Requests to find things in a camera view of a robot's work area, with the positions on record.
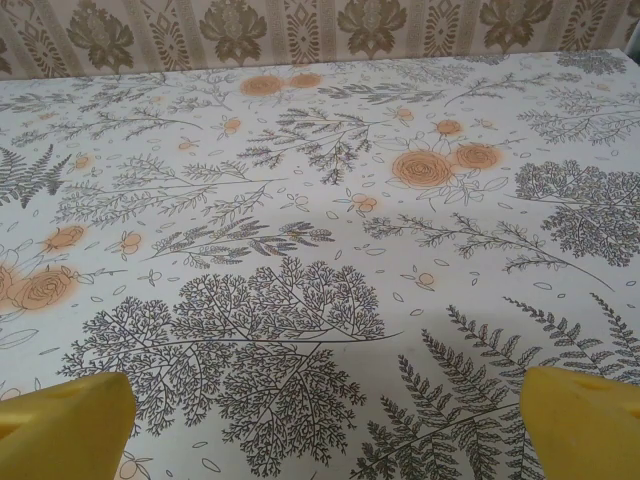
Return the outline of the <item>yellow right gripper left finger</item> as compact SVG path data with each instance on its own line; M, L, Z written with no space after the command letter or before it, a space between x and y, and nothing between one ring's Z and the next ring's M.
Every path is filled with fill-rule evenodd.
M0 480L114 480L133 424L123 373L0 401Z

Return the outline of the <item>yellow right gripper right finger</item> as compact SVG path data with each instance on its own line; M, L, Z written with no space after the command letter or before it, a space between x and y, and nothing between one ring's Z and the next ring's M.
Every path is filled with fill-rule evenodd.
M533 367L520 411L546 480L640 480L640 386Z

